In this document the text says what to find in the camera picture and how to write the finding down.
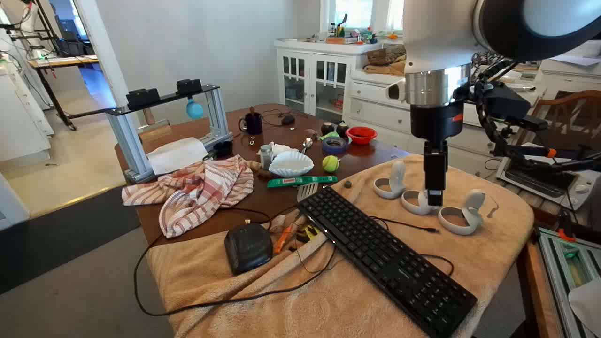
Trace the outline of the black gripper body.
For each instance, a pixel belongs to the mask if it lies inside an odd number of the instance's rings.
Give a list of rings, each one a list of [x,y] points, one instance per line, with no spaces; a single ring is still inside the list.
[[[441,166],[446,166],[446,139],[461,132],[463,106],[450,104],[442,107],[409,109],[411,134],[424,141],[424,156],[437,156]]]

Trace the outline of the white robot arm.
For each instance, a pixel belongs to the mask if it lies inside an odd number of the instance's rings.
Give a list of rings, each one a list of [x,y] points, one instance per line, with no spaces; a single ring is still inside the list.
[[[424,196],[442,205],[446,139],[461,132],[476,53],[510,62],[563,55],[601,30],[598,0],[403,0],[405,102],[424,141]]]

